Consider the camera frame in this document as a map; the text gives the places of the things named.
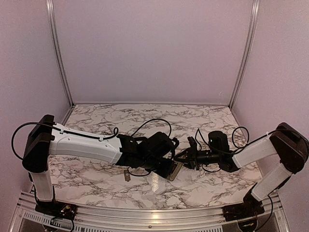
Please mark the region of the white remote control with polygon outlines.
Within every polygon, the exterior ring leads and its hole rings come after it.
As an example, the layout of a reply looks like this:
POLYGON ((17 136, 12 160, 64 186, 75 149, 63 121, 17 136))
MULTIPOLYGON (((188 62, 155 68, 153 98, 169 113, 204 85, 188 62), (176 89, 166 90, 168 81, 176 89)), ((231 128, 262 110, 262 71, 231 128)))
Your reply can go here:
POLYGON ((178 175, 178 173, 180 172, 181 168, 183 167, 183 163, 181 162, 175 162, 172 166, 172 169, 170 171, 170 173, 167 176, 167 180, 168 181, 174 181, 178 175))

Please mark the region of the grey battery cover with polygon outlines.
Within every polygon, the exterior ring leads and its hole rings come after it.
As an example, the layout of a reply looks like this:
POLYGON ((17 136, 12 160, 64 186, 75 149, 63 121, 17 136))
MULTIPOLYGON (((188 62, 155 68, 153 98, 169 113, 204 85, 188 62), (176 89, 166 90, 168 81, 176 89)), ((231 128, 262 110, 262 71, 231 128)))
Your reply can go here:
POLYGON ((131 180, 130 178, 130 173, 128 170, 124 170, 124 178, 125 178, 125 181, 129 182, 131 180))

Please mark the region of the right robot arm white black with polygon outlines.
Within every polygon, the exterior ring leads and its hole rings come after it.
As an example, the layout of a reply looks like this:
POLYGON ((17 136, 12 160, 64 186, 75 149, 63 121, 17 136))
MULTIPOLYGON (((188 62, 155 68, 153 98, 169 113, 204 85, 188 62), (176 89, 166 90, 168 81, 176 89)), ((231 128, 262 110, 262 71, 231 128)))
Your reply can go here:
POLYGON ((215 130, 208 134, 208 150, 198 150, 197 141, 188 137, 189 148, 174 156, 189 169, 199 170, 201 165, 216 163, 223 171, 232 173, 261 160, 278 155, 280 162, 244 196, 239 212, 250 216, 261 201, 272 191, 281 188, 293 175, 301 171, 309 158, 309 141, 287 123, 237 150, 230 150, 227 135, 215 130))

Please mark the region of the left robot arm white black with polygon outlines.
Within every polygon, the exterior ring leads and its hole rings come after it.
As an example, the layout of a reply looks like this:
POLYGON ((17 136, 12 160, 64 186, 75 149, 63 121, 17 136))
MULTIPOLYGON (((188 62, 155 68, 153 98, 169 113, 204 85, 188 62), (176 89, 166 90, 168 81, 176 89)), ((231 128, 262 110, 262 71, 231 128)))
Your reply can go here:
POLYGON ((166 155, 170 153, 174 156, 179 145, 177 138, 170 138, 160 131, 147 138, 122 135, 118 128, 114 128, 110 136, 72 130, 55 123, 52 115, 45 115, 33 125, 28 134, 22 165, 31 176, 37 201, 51 215, 61 211, 61 204, 55 200, 51 183, 48 167, 50 155, 78 156, 117 166, 143 168, 167 178, 174 161, 166 155))

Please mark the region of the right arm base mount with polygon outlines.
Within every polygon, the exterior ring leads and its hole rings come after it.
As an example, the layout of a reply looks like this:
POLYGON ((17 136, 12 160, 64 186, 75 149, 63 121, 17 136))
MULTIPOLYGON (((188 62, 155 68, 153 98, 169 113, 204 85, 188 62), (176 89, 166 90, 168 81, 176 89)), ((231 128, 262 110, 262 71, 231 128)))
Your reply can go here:
POLYGON ((250 217, 255 217, 265 212, 262 203, 238 203, 227 205, 222 208, 223 215, 226 221, 240 220, 250 217))

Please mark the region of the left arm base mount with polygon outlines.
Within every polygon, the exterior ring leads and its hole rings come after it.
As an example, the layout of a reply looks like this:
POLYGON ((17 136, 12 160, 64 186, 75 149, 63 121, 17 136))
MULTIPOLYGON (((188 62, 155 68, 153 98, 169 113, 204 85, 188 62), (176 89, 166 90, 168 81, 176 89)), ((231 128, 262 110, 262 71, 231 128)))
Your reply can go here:
POLYGON ((77 211, 77 205, 57 201, 55 203, 42 202, 36 204, 35 210, 49 216, 74 220, 77 211))

